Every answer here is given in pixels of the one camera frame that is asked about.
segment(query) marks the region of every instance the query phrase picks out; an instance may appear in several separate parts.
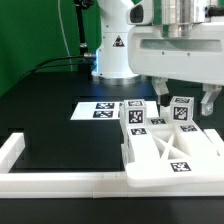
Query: white mount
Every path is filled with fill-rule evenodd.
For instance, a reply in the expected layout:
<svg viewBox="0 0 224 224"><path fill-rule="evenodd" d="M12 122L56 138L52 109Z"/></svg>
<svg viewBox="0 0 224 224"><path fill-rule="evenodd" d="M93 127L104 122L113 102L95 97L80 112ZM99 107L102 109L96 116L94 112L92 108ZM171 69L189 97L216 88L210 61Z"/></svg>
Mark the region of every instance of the white mount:
<svg viewBox="0 0 224 224"><path fill-rule="evenodd" d="M94 81L112 85L131 84L140 76L128 65L127 36L132 26L126 22L131 0L98 0L101 17L102 43L96 51Z"/></svg>

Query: cable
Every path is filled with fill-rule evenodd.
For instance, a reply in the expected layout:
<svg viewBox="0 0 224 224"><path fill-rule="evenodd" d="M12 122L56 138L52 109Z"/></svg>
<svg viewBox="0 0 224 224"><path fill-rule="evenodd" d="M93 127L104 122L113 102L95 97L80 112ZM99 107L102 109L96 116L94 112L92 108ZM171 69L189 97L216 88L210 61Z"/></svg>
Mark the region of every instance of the cable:
<svg viewBox="0 0 224 224"><path fill-rule="evenodd" d="M75 66L75 65L79 65L77 63L69 63L69 64L62 64L62 65L48 65L48 66L40 66L40 67L35 67L34 69L31 69L27 72L25 72L19 79L18 81L21 81L22 79L24 79L27 75L29 74L33 74L35 73L37 70L40 70L40 69L45 69L45 68L55 68L55 67L65 67L65 66Z"/></svg>
<svg viewBox="0 0 224 224"><path fill-rule="evenodd" d="M36 67L41 67L43 65L49 64L49 63L54 62L54 61L70 60L70 62L71 62L71 59L76 59L76 58L84 58L84 56L83 55L76 55L76 56L66 56L66 57L52 58L52 59L48 59L46 61L41 62Z"/></svg>
<svg viewBox="0 0 224 224"><path fill-rule="evenodd" d="M61 0L58 0L58 17L59 17L59 21L60 21L61 33L62 33L62 36L63 36L65 49L66 49L66 52L67 52L68 56L71 56L69 48L68 48L68 43L67 43L67 40L66 40L66 36L65 36L64 24L63 24L63 20L62 20L62 16L61 16Z"/></svg>

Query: black cable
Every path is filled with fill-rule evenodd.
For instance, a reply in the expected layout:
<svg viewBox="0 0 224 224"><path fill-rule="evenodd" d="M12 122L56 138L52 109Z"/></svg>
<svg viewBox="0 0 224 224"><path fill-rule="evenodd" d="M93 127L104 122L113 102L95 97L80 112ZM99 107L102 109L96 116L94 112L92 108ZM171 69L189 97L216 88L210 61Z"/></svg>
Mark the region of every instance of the black cable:
<svg viewBox="0 0 224 224"><path fill-rule="evenodd" d="M49 64L49 63L54 62L54 61L70 60L70 59L76 59L76 58L83 58L83 55L57 57L57 58L48 59L48 60L43 61L40 64L38 64L36 67L41 67L43 65Z"/></svg>
<svg viewBox="0 0 224 224"><path fill-rule="evenodd" d="M88 46L86 44L86 37L85 37L85 30L84 30L84 24L83 24L83 16L82 16L82 8L81 8L81 2L79 0L73 0L76 8L76 14L77 14L77 22L78 22L78 28L79 28L79 40L80 40L80 54L84 54L88 52Z"/></svg>
<svg viewBox="0 0 224 224"><path fill-rule="evenodd" d="M48 66L40 66L40 67L35 67L34 69L31 69L27 72L25 72L19 79L18 81L21 81L22 79L24 79L27 75L29 74L34 74L37 70L40 69L45 69L45 68L55 68L55 67L65 67L65 66L74 66L74 65L79 65L78 63L69 63L69 64L62 64L62 65L48 65Z"/></svg>

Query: white cube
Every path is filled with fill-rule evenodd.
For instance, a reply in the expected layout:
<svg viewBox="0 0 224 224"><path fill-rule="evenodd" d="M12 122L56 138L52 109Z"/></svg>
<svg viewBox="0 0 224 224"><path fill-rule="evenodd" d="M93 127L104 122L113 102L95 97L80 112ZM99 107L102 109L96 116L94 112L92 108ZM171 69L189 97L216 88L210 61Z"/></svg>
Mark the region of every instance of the white cube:
<svg viewBox="0 0 224 224"><path fill-rule="evenodd" d="M145 100L125 100L125 119L127 126L147 124L147 106Z"/></svg>
<svg viewBox="0 0 224 224"><path fill-rule="evenodd" d="M194 98L174 96L170 102L171 121L191 121L194 113Z"/></svg>

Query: black square pattern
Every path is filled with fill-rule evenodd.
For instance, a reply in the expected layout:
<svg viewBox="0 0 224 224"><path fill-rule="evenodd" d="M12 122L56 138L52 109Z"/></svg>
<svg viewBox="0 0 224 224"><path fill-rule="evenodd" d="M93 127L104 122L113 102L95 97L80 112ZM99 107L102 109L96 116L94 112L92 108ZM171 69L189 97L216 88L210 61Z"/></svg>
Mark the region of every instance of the black square pattern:
<svg viewBox="0 0 224 224"><path fill-rule="evenodd" d="M133 128L131 129L132 135L146 135L147 132L145 128Z"/></svg>
<svg viewBox="0 0 224 224"><path fill-rule="evenodd" d="M152 122L153 125L166 124L164 119L151 119L151 122Z"/></svg>
<svg viewBox="0 0 224 224"><path fill-rule="evenodd" d="M171 167L173 168L174 172L188 172L191 171L191 168L186 162L179 162L179 163L170 163Z"/></svg>
<svg viewBox="0 0 224 224"><path fill-rule="evenodd" d="M189 103L190 99L187 98L176 98L175 103Z"/></svg>
<svg viewBox="0 0 224 224"><path fill-rule="evenodd" d="M194 132L194 131L198 131L197 128L195 128L194 125L184 125L184 126L180 126L180 128L182 129L183 132Z"/></svg>
<svg viewBox="0 0 224 224"><path fill-rule="evenodd" d="M112 118L113 111L94 111L93 118Z"/></svg>
<svg viewBox="0 0 224 224"><path fill-rule="evenodd" d="M143 110L129 110L129 124L143 123Z"/></svg>
<svg viewBox="0 0 224 224"><path fill-rule="evenodd" d="M188 118L188 108L187 107L174 107L173 119L180 121L187 121Z"/></svg>
<svg viewBox="0 0 224 224"><path fill-rule="evenodd" d="M97 103L96 109L114 109L114 103Z"/></svg>
<svg viewBox="0 0 224 224"><path fill-rule="evenodd" d="M139 107L142 105L143 105L142 101L140 101L140 100L128 101L128 106L130 106L130 107Z"/></svg>

